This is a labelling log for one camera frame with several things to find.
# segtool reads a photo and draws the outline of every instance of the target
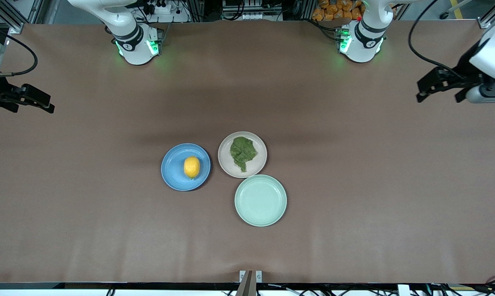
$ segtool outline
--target lemon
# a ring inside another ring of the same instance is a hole
[[[195,156],[187,157],[185,163],[183,164],[183,171],[187,177],[194,179],[198,174],[200,174],[200,160]]]

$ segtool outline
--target plate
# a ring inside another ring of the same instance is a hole
[[[236,211],[250,225],[265,227],[276,223],[284,215],[286,206],[286,191],[271,176],[246,178],[236,189]]]
[[[200,160],[200,174],[189,179],[183,171],[185,159],[194,155]],[[169,187],[179,191],[189,191],[202,185],[211,171],[209,154],[196,144],[186,143],[172,147],[161,162],[161,176]]]
[[[231,156],[231,145],[232,141],[236,137],[245,137],[253,141],[253,147],[255,148],[257,154],[256,156],[246,162],[246,172],[242,172],[242,169],[238,165],[235,165],[235,161]],[[236,132],[228,135],[223,141],[221,141],[220,147],[218,148],[218,162],[220,167],[230,176],[235,178],[247,178],[256,175],[258,172],[264,168],[267,161],[267,149],[264,141],[260,139],[259,136],[254,133],[249,132]]]

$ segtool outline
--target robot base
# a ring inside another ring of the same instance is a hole
[[[133,51],[126,51],[119,47],[119,54],[132,65],[143,65],[161,52],[163,30],[152,28],[147,24],[140,24],[143,29],[143,39]]]
[[[345,37],[346,41],[339,43],[338,50],[354,62],[369,62],[381,50],[383,39],[369,49],[364,47],[362,42],[352,36],[358,23],[358,21],[351,21],[349,24],[342,26],[342,29],[347,30],[349,35]]]

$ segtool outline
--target plate rim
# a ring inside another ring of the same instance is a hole
[[[223,163],[221,161],[221,157],[220,157],[220,151],[223,150],[223,147],[225,146],[225,140],[227,140],[228,137],[234,135],[234,134],[238,134],[238,133],[248,133],[248,134],[251,134],[253,135],[255,138],[258,138],[260,140],[260,142],[262,143],[262,146],[264,147],[264,151],[266,152],[265,153],[265,157],[264,157],[264,164],[262,165],[262,167],[258,170],[258,171],[255,171],[253,172],[251,175],[248,175],[248,176],[236,176],[234,174],[232,174],[231,172],[228,172],[225,167],[223,166]],[[220,146],[218,146],[218,164],[220,165],[221,169],[226,173],[228,174],[229,176],[231,177],[234,177],[234,178],[240,178],[240,179],[246,179],[246,178],[249,178],[249,177],[252,177],[252,176],[255,176],[256,174],[258,174],[265,166],[266,166],[266,163],[267,163],[267,146],[266,146],[266,143],[264,142],[264,140],[262,140],[261,137],[259,137],[257,134],[255,133],[251,133],[251,132],[248,132],[248,131],[237,131],[237,132],[234,132],[234,133],[231,133],[229,135],[227,135],[226,137],[224,137],[224,139],[221,141],[220,143]]]
[[[257,177],[257,176],[260,176],[260,177],[263,177],[263,178],[269,178],[269,179],[272,179],[274,181],[277,182],[277,184],[280,185],[281,189],[282,189],[282,193],[283,193],[283,196],[284,196],[284,209],[282,210],[282,214],[272,223],[270,224],[266,224],[266,225],[254,225],[253,223],[249,223],[248,221],[246,221],[242,215],[240,215],[240,212],[238,211],[238,206],[236,204],[236,201],[238,200],[238,190],[240,189],[240,187],[242,186],[243,183],[245,182],[248,182],[248,180],[250,178],[254,178],[254,177]],[[271,226],[275,223],[277,223],[278,221],[280,221],[280,219],[282,218],[282,216],[286,213],[286,210],[287,210],[287,192],[286,192],[286,189],[284,188],[284,186],[282,185],[282,183],[277,180],[277,178],[274,178],[272,176],[269,176],[269,175],[264,175],[264,174],[260,174],[260,175],[254,175],[254,176],[250,176],[248,178],[246,178],[245,180],[242,181],[242,183],[240,183],[240,185],[236,188],[236,192],[235,192],[235,199],[234,199],[234,203],[235,203],[235,210],[236,210],[236,213],[238,214],[238,216],[242,219],[242,221],[244,221],[245,223],[251,225],[251,226],[254,226],[254,227],[268,227],[268,226]]]
[[[163,164],[166,161],[167,154],[169,154],[172,150],[174,150],[178,146],[186,146],[186,145],[196,146],[197,148],[200,148],[205,153],[205,155],[207,156],[208,162],[209,162],[209,172],[207,172],[207,176],[205,176],[203,182],[201,184],[197,185],[196,187],[191,188],[191,189],[178,189],[178,188],[173,187],[171,184],[169,184],[167,182],[167,180],[165,179],[165,175],[164,175],[164,172],[163,172]],[[207,178],[209,178],[210,172],[211,172],[212,169],[213,169],[213,162],[211,161],[211,157],[209,156],[209,153],[207,153],[207,151],[202,146],[200,146],[198,144],[195,144],[195,143],[181,143],[181,144],[178,144],[176,146],[173,146],[171,149],[169,149],[167,151],[167,153],[165,153],[165,155],[163,156],[163,159],[161,160],[161,165],[159,167],[159,170],[161,172],[161,178],[163,179],[163,182],[165,184],[167,184],[168,187],[170,187],[170,188],[172,188],[172,189],[174,189],[176,191],[191,191],[191,190],[197,189],[198,187],[202,186],[205,183],[205,181],[207,180]]]

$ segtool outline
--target mint green plate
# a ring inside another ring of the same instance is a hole
[[[236,189],[236,211],[240,218],[253,226],[265,227],[276,223],[284,215],[286,206],[286,191],[271,176],[251,176]]]

